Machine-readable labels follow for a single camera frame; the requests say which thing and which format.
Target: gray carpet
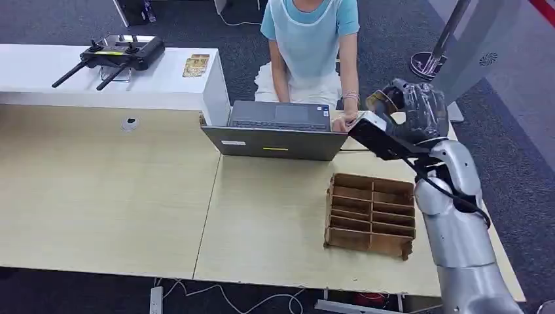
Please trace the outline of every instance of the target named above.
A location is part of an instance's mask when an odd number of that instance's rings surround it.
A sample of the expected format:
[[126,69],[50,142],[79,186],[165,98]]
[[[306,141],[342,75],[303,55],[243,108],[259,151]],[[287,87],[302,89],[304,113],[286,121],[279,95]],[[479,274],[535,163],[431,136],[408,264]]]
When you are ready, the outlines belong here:
[[[108,0],[3,0],[0,43],[87,44],[106,33],[140,33],[160,35],[168,46],[220,48],[230,100],[253,99],[253,79],[269,60],[258,27],[225,26],[211,2],[163,2],[154,9],[157,23],[127,30]],[[431,5],[426,0],[359,0],[359,9],[361,95],[394,77],[417,80],[407,60],[414,52],[428,50],[443,27]],[[236,0],[224,17],[230,23],[260,20],[254,0]],[[485,80],[459,102],[467,121],[456,126],[457,135],[480,171],[484,199],[528,298],[523,308],[534,313],[543,301],[555,298],[555,175]],[[0,281],[0,313],[144,313],[150,284],[144,278],[21,271]],[[237,292],[245,306],[273,292],[267,289],[276,289],[248,287],[230,287],[254,289]],[[190,313],[233,313],[212,293],[186,303],[172,295],[166,309],[177,313],[187,306]],[[306,298],[309,304],[316,295]],[[269,305],[266,311],[287,311],[287,301],[276,302],[279,306]]]

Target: woman's hand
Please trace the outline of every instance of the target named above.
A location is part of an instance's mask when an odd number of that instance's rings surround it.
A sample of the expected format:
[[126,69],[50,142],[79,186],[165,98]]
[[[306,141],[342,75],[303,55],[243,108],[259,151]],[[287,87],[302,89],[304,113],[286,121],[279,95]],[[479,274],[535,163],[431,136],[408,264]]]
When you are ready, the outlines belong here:
[[331,130],[333,132],[349,132],[350,126],[349,123],[355,120],[359,115],[358,111],[345,111],[340,116],[338,116],[335,120],[333,120],[331,125]]

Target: round hole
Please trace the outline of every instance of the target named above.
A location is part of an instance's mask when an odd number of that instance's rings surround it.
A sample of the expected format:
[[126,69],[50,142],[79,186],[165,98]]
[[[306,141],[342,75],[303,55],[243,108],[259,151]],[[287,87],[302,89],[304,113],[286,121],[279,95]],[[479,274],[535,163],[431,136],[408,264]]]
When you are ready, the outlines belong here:
[[125,132],[131,132],[137,128],[139,120],[136,118],[126,118],[122,121],[122,130]]

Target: wooden table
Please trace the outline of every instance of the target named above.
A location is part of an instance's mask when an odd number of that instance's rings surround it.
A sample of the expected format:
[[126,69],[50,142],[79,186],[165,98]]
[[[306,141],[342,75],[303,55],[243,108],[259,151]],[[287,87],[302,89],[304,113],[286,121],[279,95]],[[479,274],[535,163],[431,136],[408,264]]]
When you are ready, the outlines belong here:
[[[129,133],[127,118],[139,120]],[[440,295],[420,214],[406,262],[323,248],[332,174],[412,181],[403,162],[220,157],[198,111],[2,105],[0,143],[2,266]]]
[[[362,148],[353,139],[348,148]],[[340,152],[330,163],[223,156],[218,167],[195,279],[291,287],[440,296],[420,211],[406,262],[324,248],[325,198],[334,172],[414,182],[403,161]],[[495,231],[501,272],[517,301],[522,289]]]
[[0,143],[0,265],[192,278],[220,156],[198,111],[0,105]]

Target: cardboard divider box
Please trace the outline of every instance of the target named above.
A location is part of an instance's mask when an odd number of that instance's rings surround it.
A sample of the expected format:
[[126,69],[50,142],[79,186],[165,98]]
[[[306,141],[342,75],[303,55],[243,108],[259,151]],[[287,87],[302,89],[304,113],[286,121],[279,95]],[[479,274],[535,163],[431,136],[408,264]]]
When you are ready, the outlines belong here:
[[414,185],[335,173],[327,190],[324,246],[408,259],[416,236]]

